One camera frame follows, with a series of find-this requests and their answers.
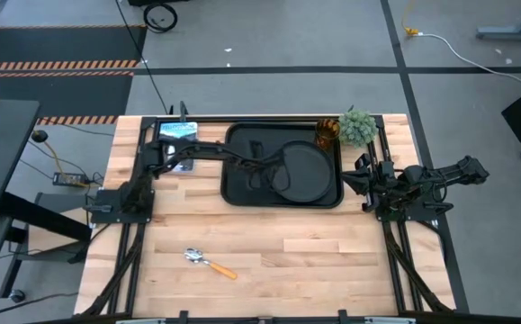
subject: hazard tape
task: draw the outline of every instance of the hazard tape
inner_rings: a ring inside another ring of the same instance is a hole
[[[130,71],[96,72],[42,72],[42,73],[0,73],[0,77],[95,77],[95,76],[134,76]]]
[[[87,61],[47,61],[47,62],[0,62],[0,70],[51,70],[87,68],[134,68],[136,59],[108,59]]]
[[[118,121],[116,115],[105,116],[54,116],[42,117],[37,125],[112,125]]]
[[[145,28],[145,24],[133,24],[128,25],[129,27]],[[69,29],[69,28],[125,28],[126,25],[78,25],[78,26],[0,26],[1,29]]]

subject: caster wheel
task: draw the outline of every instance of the caster wheel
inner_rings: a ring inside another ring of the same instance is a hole
[[[13,289],[10,292],[10,296],[8,296],[8,299],[13,301],[14,303],[19,303],[23,302],[26,299],[26,295],[21,290]]]

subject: black plastic tray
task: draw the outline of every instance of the black plastic tray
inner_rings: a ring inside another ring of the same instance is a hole
[[[226,143],[236,145],[239,151],[252,157],[250,140],[259,141],[264,147],[265,156],[270,155],[284,143],[291,140],[314,141],[315,123],[273,123],[273,122],[236,122],[226,132]],[[301,208],[333,208],[344,198],[342,184],[342,158],[338,140],[327,151],[334,167],[332,187],[322,198],[314,202],[291,202],[270,189],[252,189],[248,186],[247,174],[233,167],[224,165],[220,193],[227,203],[237,206],[260,207],[301,207]]]

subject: concrete floor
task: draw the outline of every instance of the concrete floor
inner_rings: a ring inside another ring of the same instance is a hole
[[[404,39],[399,26],[406,3],[390,0],[407,65],[464,66],[438,40]],[[138,8],[126,2],[122,6],[129,23],[140,23]],[[173,6],[180,16],[177,27],[167,34],[148,34],[145,56],[152,68],[396,65],[379,2],[193,0]],[[518,0],[417,0],[408,22],[447,38],[469,59],[493,67],[519,67],[521,42],[482,41],[473,34],[479,25],[510,24],[520,18]],[[113,0],[8,0],[0,14],[3,26],[120,23]],[[485,185],[454,187],[448,198],[455,205],[448,221],[470,310],[521,316],[520,146],[499,114],[521,95],[521,85],[492,75],[410,79],[435,166],[469,154],[491,173]],[[408,112],[398,75],[191,75],[155,80],[168,105],[184,100],[190,113],[341,113],[351,104],[372,113]],[[135,76],[127,114],[143,113],[162,113],[162,108],[148,77]],[[103,173],[110,138],[59,126],[46,131],[61,157],[89,175]],[[73,153],[75,146],[80,153]],[[54,171],[53,161],[32,147],[22,158],[48,174]],[[37,192],[63,192],[24,165],[17,167],[8,190],[27,199]],[[30,299],[78,289],[81,265],[25,264],[17,288]],[[1,260],[0,278],[6,266]],[[65,318],[74,302],[75,298],[45,301],[2,314],[0,323]],[[0,308],[9,304],[0,301]]]

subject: potted plant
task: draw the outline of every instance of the potted plant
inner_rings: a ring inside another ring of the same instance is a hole
[[[357,149],[362,148],[373,141],[378,134],[376,120],[368,112],[354,110],[354,106],[338,120],[340,121],[339,139],[342,144],[353,145]]]

